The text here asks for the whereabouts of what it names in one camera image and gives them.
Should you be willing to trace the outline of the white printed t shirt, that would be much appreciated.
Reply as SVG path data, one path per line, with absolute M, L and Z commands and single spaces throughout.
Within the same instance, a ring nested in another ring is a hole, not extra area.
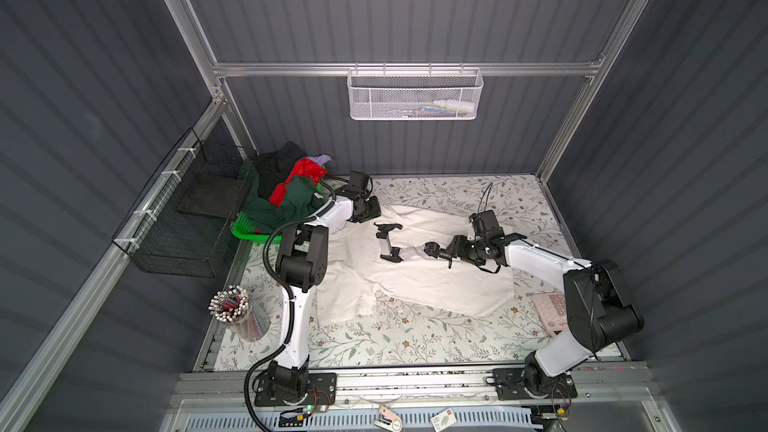
M 400 263 L 381 258 L 376 237 L 381 224 L 399 224 L 389 234 L 395 247 L 416 249 Z M 383 205 L 381 216 L 364 223 L 350 223 L 329 238 L 328 268 L 317 287 L 317 314 L 327 326 L 371 315 L 377 294 L 433 308 L 485 316 L 515 296 L 514 271 L 497 274 L 470 263 L 431 258 L 427 242 L 446 246 L 456 235 L 469 233 L 469 220 L 435 210 L 406 205 Z

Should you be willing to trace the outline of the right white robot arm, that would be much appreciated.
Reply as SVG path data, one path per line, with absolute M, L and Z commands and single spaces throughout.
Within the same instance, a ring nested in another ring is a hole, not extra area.
M 525 271 L 562 291 L 567 326 L 544 347 L 530 353 L 513 383 L 533 398 L 573 396 L 571 371 L 603 348 L 640 332 L 644 318 L 620 267 L 610 260 L 589 261 L 534 244 L 519 233 L 505 233 L 495 213 L 470 216 L 471 237 L 456 235 L 449 245 L 424 246 L 427 255 L 467 262 L 496 274 L 504 267 Z

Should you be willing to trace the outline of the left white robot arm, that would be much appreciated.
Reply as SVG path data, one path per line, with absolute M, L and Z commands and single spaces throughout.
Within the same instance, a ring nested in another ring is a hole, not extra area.
M 310 306 L 328 267 L 329 239 L 346 223 L 362 223 L 381 215 L 373 181 L 353 171 L 337 188 L 322 178 L 302 186 L 304 203 L 277 226 L 262 249 L 267 273 L 282 288 L 282 342 L 265 360 L 257 388 L 268 399 L 297 403 L 310 389 Z

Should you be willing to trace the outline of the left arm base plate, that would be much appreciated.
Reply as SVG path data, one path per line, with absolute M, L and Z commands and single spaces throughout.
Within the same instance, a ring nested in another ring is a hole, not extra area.
M 309 373 L 295 382 L 265 372 L 252 386 L 251 401 L 256 407 L 330 406 L 336 401 L 337 382 L 335 373 Z

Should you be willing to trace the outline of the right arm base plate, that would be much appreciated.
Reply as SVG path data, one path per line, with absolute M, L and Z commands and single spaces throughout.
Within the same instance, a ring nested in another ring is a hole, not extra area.
M 536 366 L 495 368 L 486 378 L 500 400 L 564 399 L 578 396 L 572 377 L 563 373 L 549 377 Z

